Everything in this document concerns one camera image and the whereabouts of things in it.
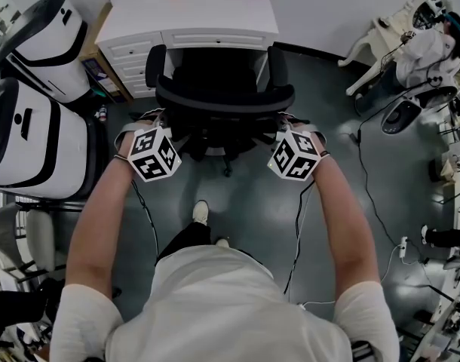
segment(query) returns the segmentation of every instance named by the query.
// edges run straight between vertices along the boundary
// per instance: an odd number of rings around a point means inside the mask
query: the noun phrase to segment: white desk shelf
[[[154,45],[266,51],[277,36],[269,0],[117,0],[96,43],[133,97],[150,97],[142,67]]]

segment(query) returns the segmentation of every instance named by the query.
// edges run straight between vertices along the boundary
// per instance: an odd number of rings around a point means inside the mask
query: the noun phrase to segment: forearm
[[[123,215],[133,179],[130,165],[113,159],[76,224],[69,248],[66,284],[83,284],[111,297],[111,271]]]
[[[373,234],[339,166],[327,157],[319,163],[313,177],[336,267],[336,296],[360,281],[379,281]]]

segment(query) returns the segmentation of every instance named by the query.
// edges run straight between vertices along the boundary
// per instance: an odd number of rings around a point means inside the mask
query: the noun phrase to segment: blue headband
[[[455,26],[458,31],[460,32],[460,23],[458,23],[455,19],[453,19],[453,16],[450,14],[444,15],[445,20],[449,21],[453,26]]]

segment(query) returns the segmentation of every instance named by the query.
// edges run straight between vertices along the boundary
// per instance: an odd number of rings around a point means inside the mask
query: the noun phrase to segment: shoe
[[[354,98],[354,111],[355,111],[356,114],[359,115],[359,116],[360,116],[360,112],[359,112],[359,110],[357,110],[357,101],[360,100],[360,99],[362,99],[362,97],[363,97],[363,94],[358,94],[358,95],[356,95],[356,97]]]
[[[424,245],[426,245],[428,242],[426,241],[426,234],[428,233],[428,226],[424,225],[421,227],[421,237],[422,237],[422,242]]]
[[[221,248],[230,248],[230,244],[228,243],[228,240],[226,238],[220,238],[218,241],[215,243],[217,247]]]
[[[208,204],[204,200],[197,202],[193,208],[193,222],[206,225],[208,221]]]

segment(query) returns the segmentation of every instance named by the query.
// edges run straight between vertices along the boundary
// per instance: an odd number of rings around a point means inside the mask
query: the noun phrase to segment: baseboard
[[[331,54],[330,52],[315,50],[314,48],[307,48],[295,44],[287,44],[276,41],[274,46],[280,48],[283,51],[295,52],[296,54],[308,55],[310,57],[318,57],[319,59],[329,60],[337,64],[338,60],[344,60],[345,57],[340,57],[339,55]],[[357,62],[356,60],[350,62],[346,69],[352,69],[359,73],[364,73],[370,67],[364,63]]]

